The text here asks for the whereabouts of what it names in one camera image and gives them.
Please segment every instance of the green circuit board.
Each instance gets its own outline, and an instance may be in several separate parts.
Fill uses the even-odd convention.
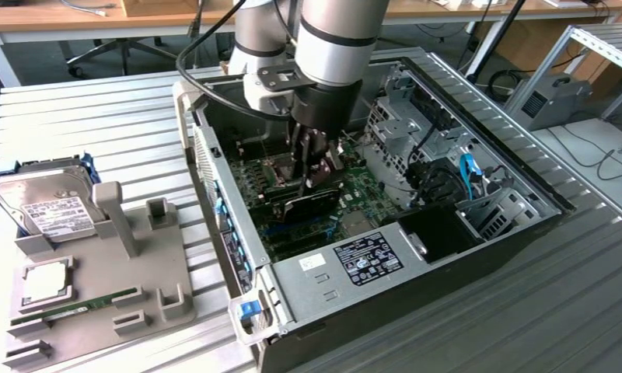
[[[286,182],[276,177],[270,159],[254,159],[247,162],[232,162],[231,169],[251,219],[274,261],[287,259],[318,247],[350,238],[371,228],[380,226],[383,219],[399,212],[401,208],[378,186],[378,180],[366,166],[360,166],[360,154],[343,144],[342,157],[346,169],[327,188],[338,188],[342,196],[336,208],[322,216],[307,221],[284,225],[271,213],[271,205],[262,201],[262,191],[287,188],[290,198],[276,202],[283,204],[298,197],[295,186],[298,180]]]

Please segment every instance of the blue cable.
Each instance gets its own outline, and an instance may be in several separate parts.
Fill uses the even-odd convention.
[[[478,176],[482,176],[482,171],[479,167],[477,167],[475,159],[473,158],[473,154],[467,153],[461,156],[459,162],[459,169],[461,169],[461,177],[463,179],[463,183],[466,183],[467,187],[467,198],[473,199],[473,188],[470,184],[470,175],[474,173]]]

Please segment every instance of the gray device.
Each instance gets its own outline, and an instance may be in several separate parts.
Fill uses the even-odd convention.
[[[208,84],[239,92],[235,77]],[[287,123],[212,101],[193,115],[230,317],[264,372],[290,370],[483,277],[573,210],[410,60],[375,61],[360,97],[346,129],[356,134],[328,152],[335,179],[312,203],[295,196]]]
[[[525,79],[518,83],[517,90],[527,81]],[[547,75],[539,79],[526,103],[513,114],[513,119],[529,131],[566,124],[590,95],[592,86],[588,81],[577,80],[565,73]]]

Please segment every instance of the power supply label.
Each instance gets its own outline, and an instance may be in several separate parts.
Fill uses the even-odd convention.
[[[382,233],[334,248],[352,284],[362,286],[403,268]]]

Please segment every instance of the metal slatted table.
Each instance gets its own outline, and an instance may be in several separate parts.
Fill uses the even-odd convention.
[[[197,76],[220,74],[219,68],[208,68]],[[177,80],[171,72],[4,89],[0,95],[0,159],[87,151],[103,181],[123,184],[125,208],[152,197],[167,197],[177,205],[197,311],[191,324],[44,371],[256,371],[251,350],[235,340],[226,283],[183,159],[171,89]],[[16,231],[4,215],[0,210],[0,360],[9,293],[4,274],[18,259],[9,242]],[[1,364],[0,371],[8,371]]]
[[[395,56],[411,58],[438,80],[578,211],[494,274],[296,371],[622,371],[618,211],[438,58],[417,48],[378,53]],[[235,342],[226,285],[183,171],[169,97],[176,79],[169,73],[2,90],[0,158],[89,150],[101,176],[125,184],[127,206],[164,195],[181,207],[199,313],[191,325],[47,371],[116,371],[125,364],[132,371],[256,370],[250,350]],[[6,226],[0,219],[2,242],[13,234]],[[0,322],[14,251],[0,246]]]

